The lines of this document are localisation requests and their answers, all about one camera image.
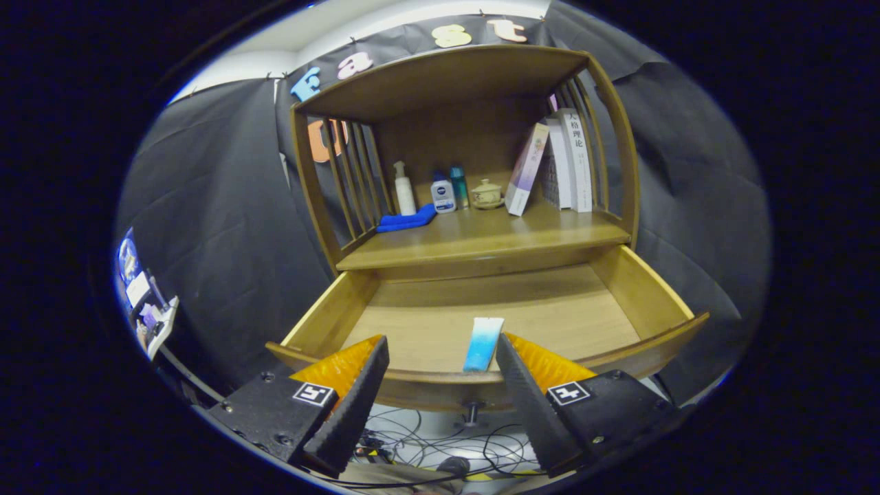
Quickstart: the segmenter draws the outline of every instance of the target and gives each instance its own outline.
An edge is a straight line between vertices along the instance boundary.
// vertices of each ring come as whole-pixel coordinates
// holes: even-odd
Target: wooden shelf
[[[550,47],[438,49],[356,74],[295,108],[304,114],[377,123],[469,100],[546,98],[588,64],[583,52]]]
[[[342,348],[388,337],[389,370],[462,373],[473,318],[581,359],[640,338],[589,264],[494,277],[381,284]],[[498,369],[493,360],[490,371]]]
[[[378,233],[336,264],[338,270],[414,266],[535,255],[629,242],[629,234],[603,212],[558,211],[535,197],[522,217],[474,208],[437,215],[430,224]]]

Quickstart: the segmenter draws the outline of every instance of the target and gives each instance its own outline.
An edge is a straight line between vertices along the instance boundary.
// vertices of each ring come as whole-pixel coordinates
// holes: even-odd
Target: lotion bottle
[[[434,200],[434,210],[437,213],[455,211],[455,193],[452,192],[452,182],[449,182],[443,172],[439,170],[434,172],[431,199]]]
[[[394,179],[394,187],[397,189],[397,203],[400,205],[401,215],[415,215],[415,200],[413,199],[413,185],[409,178],[403,174],[403,162],[394,164],[397,169],[397,177]]]

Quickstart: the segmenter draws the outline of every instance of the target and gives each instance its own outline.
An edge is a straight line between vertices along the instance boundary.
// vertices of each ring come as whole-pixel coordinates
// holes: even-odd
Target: white book
[[[558,210],[571,208],[572,180],[571,164],[566,150],[565,131],[559,119],[547,118],[550,139],[545,154],[548,155],[544,170],[542,186],[544,199],[552,203]]]
[[[560,108],[553,113],[564,130],[565,149],[571,181],[571,208],[579,213],[593,211],[592,177],[590,176],[590,156],[587,154],[587,138],[581,118],[572,108]]]
[[[508,213],[518,217],[523,216],[525,203],[532,192],[535,176],[538,174],[538,166],[546,148],[547,133],[549,129],[545,124],[536,123],[532,128],[529,140],[519,153],[517,164],[514,166],[513,175],[510,176],[510,184],[507,194],[504,196],[504,205]]]

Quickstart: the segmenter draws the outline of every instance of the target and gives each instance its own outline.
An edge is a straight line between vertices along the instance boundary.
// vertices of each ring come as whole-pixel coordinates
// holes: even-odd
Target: blue towel
[[[437,211],[434,209],[434,204],[426,204],[415,215],[385,215],[379,221],[379,227],[376,228],[376,232],[393,232],[421,227],[433,220],[436,214]]]

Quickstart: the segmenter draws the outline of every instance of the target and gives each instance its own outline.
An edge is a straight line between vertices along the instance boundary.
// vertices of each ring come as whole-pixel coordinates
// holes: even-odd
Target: yellow letter
[[[517,29],[525,28],[518,24],[513,24],[512,20],[495,19],[488,21],[488,23],[495,27],[495,35],[503,40],[515,41],[517,43],[528,41],[528,38],[516,32]]]
[[[460,47],[471,42],[471,35],[465,33],[465,28],[458,24],[450,24],[448,26],[440,26],[431,31],[434,36],[434,42],[440,48]]]

